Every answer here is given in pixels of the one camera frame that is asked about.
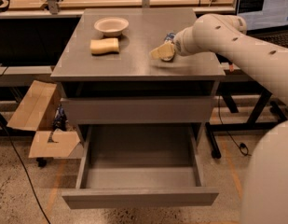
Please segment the concrete floor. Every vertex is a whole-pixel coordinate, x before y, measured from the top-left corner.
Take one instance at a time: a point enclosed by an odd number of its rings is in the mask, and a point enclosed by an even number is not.
[[[242,107],[239,114],[230,114],[222,107],[221,116],[225,123],[245,121],[250,111],[249,107]],[[267,111],[260,119],[275,118]],[[217,122],[220,120],[215,108],[211,123]],[[235,133],[233,137],[238,143],[244,142],[252,153],[263,134]],[[12,137],[12,140],[50,223],[239,223],[242,186],[250,157],[242,156],[226,134],[216,135],[222,152],[220,160],[212,158],[205,133],[199,142],[198,150],[207,186],[217,187],[220,192],[213,205],[206,207],[71,210],[62,198],[62,191],[75,187],[80,160],[48,159],[48,165],[39,168],[35,159],[28,158],[32,137]],[[6,137],[0,137],[0,223],[47,223],[21,163]]]

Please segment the gray tabletop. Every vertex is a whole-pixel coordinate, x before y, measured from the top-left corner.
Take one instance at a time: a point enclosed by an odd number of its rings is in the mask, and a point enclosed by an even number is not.
[[[94,56],[90,40],[103,38],[94,23],[105,17],[124,18],[129,27],[119,38],[119,53]],[[149,57],[152,49],[163,44],[167,33],[177,33],[195,20],[192,8],[187,7],[87,9],[51,78],[55,81],[222,79],[225,73],[210,52],[175,56],[172,62]]]

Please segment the laptop screen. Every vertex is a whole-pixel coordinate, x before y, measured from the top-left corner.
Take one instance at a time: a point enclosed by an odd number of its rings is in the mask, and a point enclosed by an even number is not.
[[[236,13],[248,32],[288,26],[288,0],[237,0]]]

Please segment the cardboard box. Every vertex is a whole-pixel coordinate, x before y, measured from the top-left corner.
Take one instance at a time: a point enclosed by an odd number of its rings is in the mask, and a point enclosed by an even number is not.
[[[60,100],[56,84],[34,81],[7,124],[12,129],[36,132],[30,158],[81,158],[82,145],[76,132],[52,132]],[[51,134],[56,143],[49,141]]]

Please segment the workbench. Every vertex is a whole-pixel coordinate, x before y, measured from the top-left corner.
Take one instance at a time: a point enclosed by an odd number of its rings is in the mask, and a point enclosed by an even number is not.
[[[94,56],[93,27],[105,17],[127,19],[119,53]],[[211,205],[198,143],[225,73],[215,54],[151,60],[168,32],[190,26],[192,8],[86,9],[51,78],[84,144],[71,208]]]

